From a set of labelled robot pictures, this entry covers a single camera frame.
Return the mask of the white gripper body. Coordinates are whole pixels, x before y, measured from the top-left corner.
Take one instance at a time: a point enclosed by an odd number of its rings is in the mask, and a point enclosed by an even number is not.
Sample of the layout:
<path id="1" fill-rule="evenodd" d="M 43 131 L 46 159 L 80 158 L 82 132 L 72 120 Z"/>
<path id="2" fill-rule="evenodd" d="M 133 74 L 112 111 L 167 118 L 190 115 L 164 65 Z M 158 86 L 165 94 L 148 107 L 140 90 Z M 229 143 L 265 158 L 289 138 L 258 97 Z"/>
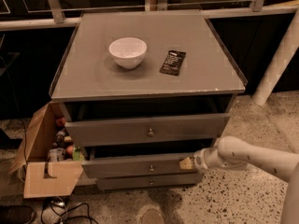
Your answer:
<path id="1" fill-rule="evenodd" d="M 194 167 L 200 173 L 212 168 L 221 168 L 222 158 L 215 147 L 203 148 L 193 154 Z"/>

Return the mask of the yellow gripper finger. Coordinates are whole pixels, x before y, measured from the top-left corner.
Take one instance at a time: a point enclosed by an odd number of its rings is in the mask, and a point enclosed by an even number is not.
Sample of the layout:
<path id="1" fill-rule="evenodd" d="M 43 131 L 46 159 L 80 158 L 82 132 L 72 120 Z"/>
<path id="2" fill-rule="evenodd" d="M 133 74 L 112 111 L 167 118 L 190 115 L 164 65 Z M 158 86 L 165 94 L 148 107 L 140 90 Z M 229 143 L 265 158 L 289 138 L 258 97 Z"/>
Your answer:
<path id="1" fill-rule="evenodd" d="M 194 158 L 188 157 L 179 162 L 179 168 L 181 170 L 193 170 L 194 169 Z"/>

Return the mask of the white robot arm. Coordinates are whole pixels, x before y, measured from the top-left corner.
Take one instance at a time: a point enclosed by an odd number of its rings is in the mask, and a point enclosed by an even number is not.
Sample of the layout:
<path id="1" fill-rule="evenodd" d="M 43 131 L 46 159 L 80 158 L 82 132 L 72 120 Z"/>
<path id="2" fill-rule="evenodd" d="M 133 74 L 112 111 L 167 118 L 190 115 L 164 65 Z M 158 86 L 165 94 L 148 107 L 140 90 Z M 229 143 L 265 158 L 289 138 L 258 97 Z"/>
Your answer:
<path id="1" fill-rule="evenodd" d="M 181 170 L 204 173 L 209 169 L 244 170 L 251 164 L 288 184 L 280 224 L 299 222 L 299 154 L 256 147 L 225 136 L 214 147 L 195 151 L 179 162 Z"/>

